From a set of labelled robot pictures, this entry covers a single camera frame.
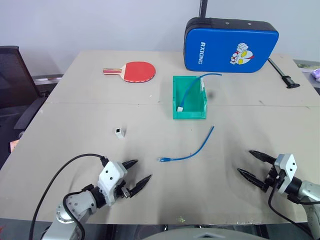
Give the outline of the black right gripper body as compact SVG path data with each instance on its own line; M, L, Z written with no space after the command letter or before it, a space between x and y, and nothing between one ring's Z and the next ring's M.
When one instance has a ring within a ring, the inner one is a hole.
M272 188L276 187L278 189L280 185L283 183L284 178L285 178L285 171L282 169L277 171L276 166L273 164L265 180L263 181L263 187L261 188L261 190L264 193L266 193L269 187L272 187Z

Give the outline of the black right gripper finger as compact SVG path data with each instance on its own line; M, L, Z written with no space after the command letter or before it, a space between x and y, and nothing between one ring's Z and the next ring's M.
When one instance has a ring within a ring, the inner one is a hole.
M255 158L257 158L258 160L262 161L262 162L267 162L271 165L275 164L276 158L267 155L266 153L257 151L257 150L249 150L248 151L251 155L253 155Z
M250 183L260 188L263 192L266 192L265 183L256 178L256 176L244 169L237 168L237 171Z

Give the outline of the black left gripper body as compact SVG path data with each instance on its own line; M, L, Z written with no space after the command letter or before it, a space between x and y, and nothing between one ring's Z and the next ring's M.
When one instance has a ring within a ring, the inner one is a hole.
M125 180L122 180L122 182L115 187L114 189L115 199L122 199L122 198L127 199L131 197L131 192L125 185L126 185Z

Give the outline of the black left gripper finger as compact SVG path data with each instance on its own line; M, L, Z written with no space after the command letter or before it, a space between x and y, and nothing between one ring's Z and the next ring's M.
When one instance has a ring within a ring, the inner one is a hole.
M152 177L152 175L148 175L147 177L143 178L142 180L140 180L134 188L129 190L129 197L132 198L133 196L135 196L136 194L138 194L148 183L148 181L150 180L150 178Z
M139 160L138 159L132 159L132 160L128 160L122 163L122 166L128 170L130 169L133 165L135 165Z

